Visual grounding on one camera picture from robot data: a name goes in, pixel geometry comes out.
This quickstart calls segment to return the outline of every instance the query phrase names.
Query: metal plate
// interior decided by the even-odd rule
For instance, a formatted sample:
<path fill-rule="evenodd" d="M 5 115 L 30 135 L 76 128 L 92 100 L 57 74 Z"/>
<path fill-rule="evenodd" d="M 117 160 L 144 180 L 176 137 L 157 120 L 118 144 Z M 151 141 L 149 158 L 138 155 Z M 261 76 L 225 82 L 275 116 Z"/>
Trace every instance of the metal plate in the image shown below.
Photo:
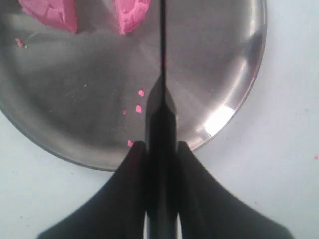
<path fill-rule="evenodd" d="M 111 2 L 77 0 L 79 33 L 43 26 L 17 1 L 0 8 L 0 108 L 25 135 L 72 162 L 114 170 L 144 139 L 147 95 L 159 76 L 159 11 L 123 37 Z M 178 139 L 196 149 L 239 109 L 266 38 L 263 0 L 170 0 L 168 88 Z M 19 48 L 20 38 L 28 48 Z M 141 98 L 138 90 L 146 96 Z"/>

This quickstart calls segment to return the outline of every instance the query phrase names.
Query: white table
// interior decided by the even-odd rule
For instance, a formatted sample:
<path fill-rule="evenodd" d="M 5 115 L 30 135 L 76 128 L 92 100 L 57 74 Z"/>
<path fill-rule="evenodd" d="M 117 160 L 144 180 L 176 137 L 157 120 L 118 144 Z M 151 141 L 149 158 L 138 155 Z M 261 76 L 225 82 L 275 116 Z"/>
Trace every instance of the white table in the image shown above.
<path fill-rule="evenodd" d="M 249 206 L 319 238 L 319 1 L 268 0 L 257 81 L 233 121 L 196 154 Z M 45 152 L 0 114 L 0 238 L 33 239 L 110 178 Z"/>

